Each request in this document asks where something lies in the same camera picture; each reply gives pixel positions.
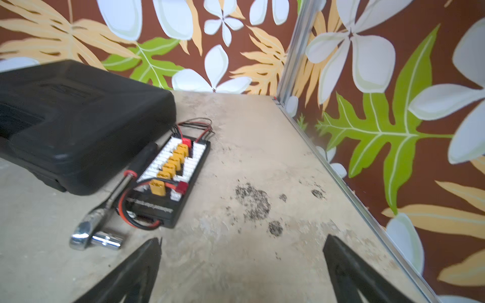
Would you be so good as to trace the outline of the yellow multimeter with leads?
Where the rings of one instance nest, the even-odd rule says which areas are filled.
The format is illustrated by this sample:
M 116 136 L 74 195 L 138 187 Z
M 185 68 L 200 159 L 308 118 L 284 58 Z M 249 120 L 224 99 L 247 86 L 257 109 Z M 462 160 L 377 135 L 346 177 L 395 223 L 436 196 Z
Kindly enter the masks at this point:
M 117 199 L 116 210 L 131 227 L 173 229 L 208 157 L 212 120 L 196 117 L 177 122 L 171 136 L 155 150 L 138 178 Z

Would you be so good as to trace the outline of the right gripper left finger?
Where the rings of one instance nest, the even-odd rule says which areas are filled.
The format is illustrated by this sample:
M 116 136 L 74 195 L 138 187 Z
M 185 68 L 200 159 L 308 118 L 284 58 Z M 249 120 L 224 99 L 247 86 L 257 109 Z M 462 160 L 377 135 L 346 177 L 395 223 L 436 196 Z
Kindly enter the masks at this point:
M 162 240 L 144 242 L 77 302 L 149 302 L 162 257 Z

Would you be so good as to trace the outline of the black plastic tool case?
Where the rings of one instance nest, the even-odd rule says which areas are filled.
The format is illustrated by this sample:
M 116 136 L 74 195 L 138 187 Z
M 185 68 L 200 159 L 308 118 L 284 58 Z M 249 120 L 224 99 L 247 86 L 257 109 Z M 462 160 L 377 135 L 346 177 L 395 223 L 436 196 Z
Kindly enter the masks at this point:
M 87 196 L 176 122 L 173 94 L 73 60 L 1 73 L 1 157 Z

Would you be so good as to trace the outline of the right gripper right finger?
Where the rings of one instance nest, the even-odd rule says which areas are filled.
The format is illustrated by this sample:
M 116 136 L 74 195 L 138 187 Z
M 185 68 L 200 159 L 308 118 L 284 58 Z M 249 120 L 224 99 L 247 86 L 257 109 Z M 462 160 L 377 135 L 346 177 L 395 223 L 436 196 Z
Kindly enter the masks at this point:
M 412 301 L 337 236 L 327 236 L 323 255 L 337 302 Z

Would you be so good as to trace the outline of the chrome socket bit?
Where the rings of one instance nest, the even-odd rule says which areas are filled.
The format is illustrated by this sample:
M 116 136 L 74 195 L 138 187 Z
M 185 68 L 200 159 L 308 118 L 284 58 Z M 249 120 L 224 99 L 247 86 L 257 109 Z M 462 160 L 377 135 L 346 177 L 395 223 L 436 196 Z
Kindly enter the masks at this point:
M 90 243 L 94 246 L 105 247 L 116 251 L 121 248 L 123 238 L 107 232 L 99 231 L 92 236 Z

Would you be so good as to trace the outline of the metal ratchet wrench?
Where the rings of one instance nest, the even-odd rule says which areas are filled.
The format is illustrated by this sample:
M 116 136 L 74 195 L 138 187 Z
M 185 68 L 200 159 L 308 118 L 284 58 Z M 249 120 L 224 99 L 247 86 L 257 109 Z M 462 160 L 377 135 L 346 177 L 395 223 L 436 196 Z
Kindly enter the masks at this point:
M 93 246 L 90 241 L 92 236 L 103 231 L 102 227 L 111 218 L 114 211 L 114 203 L 128 186 L 139 178 L 144 168 L 149 164 L 158 151 L 158 145 L 154 142 L 146 145 L 133 159 L 125 170 L 123 179 L 118 183 L 112 193 L 97 207 L 93 208 L 77 225 L 69 239 L 69 247 L 77 251 L 84 251 Z

